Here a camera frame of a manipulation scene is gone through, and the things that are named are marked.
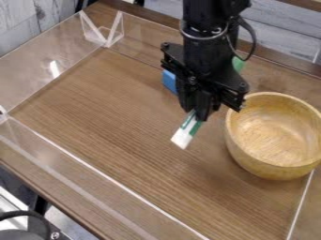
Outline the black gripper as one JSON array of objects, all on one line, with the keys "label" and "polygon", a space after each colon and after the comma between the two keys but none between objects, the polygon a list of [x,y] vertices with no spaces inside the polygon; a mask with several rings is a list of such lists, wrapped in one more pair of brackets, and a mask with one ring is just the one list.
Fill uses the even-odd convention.
[{"label": "black gripper", "polygon": [[233,53],[215,44],[165,42],[162,68],[176,75],[182,109],[207,122],[221,105],[240,112],[251,86],[233,66]]}]

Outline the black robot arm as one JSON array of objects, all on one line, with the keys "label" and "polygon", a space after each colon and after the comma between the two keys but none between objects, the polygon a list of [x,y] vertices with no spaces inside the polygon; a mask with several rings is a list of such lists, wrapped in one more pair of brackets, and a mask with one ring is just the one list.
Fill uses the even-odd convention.
[{"label": "black robot arm", "polygon": [[184,42],[161,45],[162,68],[176,76],[181,107],[203,122],[223,106],[239,112],[251,91],[233,66],[240,30],[253,30],[243,18],[251,7],[252,0],[184,0]]}]

